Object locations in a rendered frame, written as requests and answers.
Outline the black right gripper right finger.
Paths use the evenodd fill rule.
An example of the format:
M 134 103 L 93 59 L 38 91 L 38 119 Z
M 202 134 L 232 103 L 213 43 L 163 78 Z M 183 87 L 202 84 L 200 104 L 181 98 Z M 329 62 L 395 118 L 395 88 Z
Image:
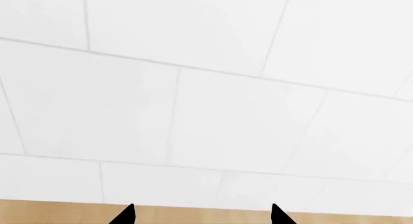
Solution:
M 272 204 L 271 210 L 271 222 L 272 224 L 297 224 L 286 212 L 284 212 L 276 204 Z

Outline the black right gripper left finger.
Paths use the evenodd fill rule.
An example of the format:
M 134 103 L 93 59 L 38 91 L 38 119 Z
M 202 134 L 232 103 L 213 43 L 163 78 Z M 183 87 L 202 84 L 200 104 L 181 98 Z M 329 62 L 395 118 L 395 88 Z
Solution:
M 134 204 L 129 204 L 120 214 L 118 214 L 109 224 L 135 224 L 136 211 Z

